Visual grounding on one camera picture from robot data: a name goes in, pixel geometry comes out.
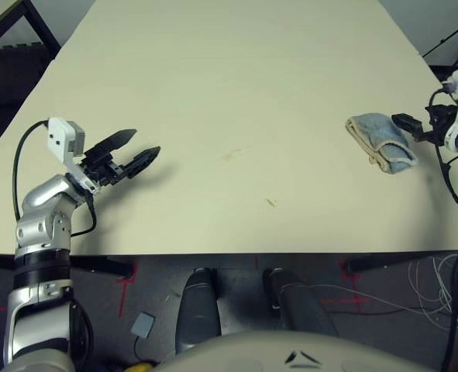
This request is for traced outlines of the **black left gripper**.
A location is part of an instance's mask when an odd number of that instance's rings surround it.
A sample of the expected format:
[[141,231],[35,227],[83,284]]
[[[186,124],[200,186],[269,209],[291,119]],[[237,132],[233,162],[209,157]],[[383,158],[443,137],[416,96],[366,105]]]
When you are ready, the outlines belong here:
[[155,146],[136,155],[127,165],[113,162],[112,151],[126,145],[136,134],[136,129],[123,129],[95,144],[84,153],[81,168],[98,186],[114,185],[127,177],[134,178],[148,168],[158,157],[161,147]]

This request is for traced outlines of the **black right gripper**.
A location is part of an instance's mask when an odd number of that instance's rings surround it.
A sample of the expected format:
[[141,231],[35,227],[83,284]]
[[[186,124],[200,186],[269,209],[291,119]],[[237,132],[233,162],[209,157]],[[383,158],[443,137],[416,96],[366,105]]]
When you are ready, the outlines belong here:
[[392,122],[410,134],[416,142],[428,142],[436,146],[444,146],[446,133],[454,123],[457,114],[456,105],[430,105],[428,107],[429,123],[432,130],[425,132],[422,123],[412,116],[399,113],[391,116]]

